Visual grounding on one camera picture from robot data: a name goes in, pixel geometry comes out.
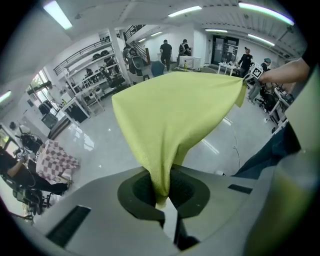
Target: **blue jeans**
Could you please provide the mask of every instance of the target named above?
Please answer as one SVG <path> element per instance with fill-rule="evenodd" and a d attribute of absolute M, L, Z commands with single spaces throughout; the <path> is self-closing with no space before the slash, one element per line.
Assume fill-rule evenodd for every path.
<path fill-rule="evenodd" d="M 264 168 L 276 166 L 282 158 L 289 155 L 283 143 L 285 129 L 286 127 L 282 128 L 274 135 L 233 177 L 257 180 Z"/>

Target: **white wall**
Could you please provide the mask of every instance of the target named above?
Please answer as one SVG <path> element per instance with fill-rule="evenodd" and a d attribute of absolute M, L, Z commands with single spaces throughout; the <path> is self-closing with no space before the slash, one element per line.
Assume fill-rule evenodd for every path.
<path fill-rule="evenodd" d="M 238 52 L 236 55 L 238 61 L 240 60 L 242 55 L 246 53 L 245 47 L 250 49 L 250 54 L 253 57 L 252 60 L 254 62 L 257 62 L 258 64 L 265 62 L 265 58 L 271 59 L 271 65 L 269 68 L 278 68 L 285 64 L 285 61 L 277 54 L 260 45 L 242 39 L 239 39 Z"/>
<path fill-rule="evenodd" d="M 170 27 L 164 30 L 162 34 L 155 37 L 149 36 L 147 40 L 139 44 L 141 47 L 149 49 L 150 60 L 154 62 L 158 60 L 157 54 L 160 53 L 160 46 L 165 39 L 172 46 L 172 59 L 176 61 L 179 54 L 179 45 L 184 39 L 187 39 L 189 47 L 194 47 L 194 26 L 193 24 L 186 24 L 179 27 Z"/>
<path fill-rule="evenodd" d="M 207 39 L 207 34 L 204 31 L 195 29 L 193 31 L 194 44 L 193 44 L 193 56 L 201 58 L 201 65 L 203 66 L 206 61 L 206 54 L 209 55 L 208 45 L 210 42 Z"/>

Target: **man in black shirt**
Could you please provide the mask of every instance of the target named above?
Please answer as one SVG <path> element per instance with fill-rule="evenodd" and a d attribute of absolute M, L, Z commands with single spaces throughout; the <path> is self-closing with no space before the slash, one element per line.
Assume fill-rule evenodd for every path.
<path fill-rule="evenodd" d="M 166 65 L 166 71 L 170 70 L 170 58 L 172 54 L 172 47 L 168 44 L 168 40 L 163 40 L 163 44 L 160 46 L 161 62 Z"/>
<path fill-rule="evenodd" d="M 57 183 L 51 185 L 36 172 L 28 170 L 24 165 L 24 158 L 19 162 L 0 146 L 0 173 L 18 185 L 25 188 L 48 191 L 62 195 L 68 189 L 67 184 Z"/>
<path fill-rule="evenodd" d="M 240 68 L 241 78 L 245 77 L 246 73 L 249 71 L 250 63 L 253 58 L 252 55 L 250 55 L 250 49 L 247 47 L 244 47 L 244 49 L 245 49 L 245 54 L 242 55 L 240 61 L 238 62 L 238 66 L 242 63 Z"/>

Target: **vent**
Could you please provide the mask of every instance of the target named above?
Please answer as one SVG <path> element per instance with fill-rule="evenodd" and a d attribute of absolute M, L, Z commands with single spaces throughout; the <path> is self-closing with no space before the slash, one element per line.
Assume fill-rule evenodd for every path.
<path fill-rule="evenodd" d="M 56 245 L 65 247 L 90 211 L 87 207 L 76 206 L 46 237 Z"/>

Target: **black slot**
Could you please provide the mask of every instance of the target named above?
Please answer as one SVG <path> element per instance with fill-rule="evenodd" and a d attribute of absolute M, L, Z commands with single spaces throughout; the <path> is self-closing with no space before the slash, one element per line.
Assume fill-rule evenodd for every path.
<path fill-rule="evenodd" d="M 46 237 L 56 245 L 65 247 L 90 211 L 87 207 L 76 206 Z"/>
<path fill-rule="evenodd" d="M 248 195 L 250 195 L 250 193 L 252 191 L 252 188 L 249 188 L 249 187 L 246 187 L 246 186 L 239 186 L 239 185 L 235 185 L 235 184 L 232 184 L 232 185 L 228 186 L 228 189 L 239 191 L 239 192 L 242 192 L 242 193 L 246 193 Z"/>

